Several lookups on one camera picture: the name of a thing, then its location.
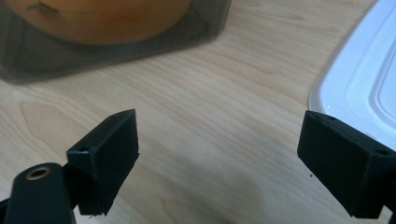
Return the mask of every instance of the wooden table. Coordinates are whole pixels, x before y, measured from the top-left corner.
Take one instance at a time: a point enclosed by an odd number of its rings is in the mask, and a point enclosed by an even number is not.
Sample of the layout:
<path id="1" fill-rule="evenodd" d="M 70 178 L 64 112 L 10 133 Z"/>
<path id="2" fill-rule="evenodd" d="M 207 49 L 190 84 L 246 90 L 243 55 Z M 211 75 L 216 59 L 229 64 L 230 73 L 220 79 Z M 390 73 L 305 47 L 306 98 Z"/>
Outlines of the wooden table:
<path id="1" fill-rule="evenodd" d="M 215 40 L 73 76 L 0 81 L 0 198 L 110 114 L 141 156 L 107 217 L 78 223 L 387 223 L 350 218 L 297 158 L 309 92 L 374 0 L 233 0 Z"/>

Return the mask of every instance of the metal insert hole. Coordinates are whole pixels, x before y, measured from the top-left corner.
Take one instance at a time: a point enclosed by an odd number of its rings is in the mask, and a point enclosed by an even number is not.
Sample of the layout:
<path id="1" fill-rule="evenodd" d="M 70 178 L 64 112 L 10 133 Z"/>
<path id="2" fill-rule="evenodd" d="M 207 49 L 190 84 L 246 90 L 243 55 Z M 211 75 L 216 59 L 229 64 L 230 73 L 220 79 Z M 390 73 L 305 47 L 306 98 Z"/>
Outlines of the metal insert hole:
<path id="1" fill-rule="evenodd" d="M 48 166 L 38 167 L 26 175 L 26 179 L 28 180 L 37 180 L 43 178 L 44 176 L 50 173 L 50 168 Z"/>

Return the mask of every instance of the white plastic container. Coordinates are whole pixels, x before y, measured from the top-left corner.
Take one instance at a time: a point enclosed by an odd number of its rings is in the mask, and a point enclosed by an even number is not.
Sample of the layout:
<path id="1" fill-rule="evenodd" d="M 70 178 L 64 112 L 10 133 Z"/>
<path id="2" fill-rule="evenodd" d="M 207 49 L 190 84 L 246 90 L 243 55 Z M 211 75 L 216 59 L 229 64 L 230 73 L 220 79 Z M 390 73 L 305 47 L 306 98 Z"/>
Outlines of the white plastic container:
<path id="1" fill-rule="evenodd" d="M 310 109 L 396 150 L 396 1 L 379 0 L 318 79 Z"/>

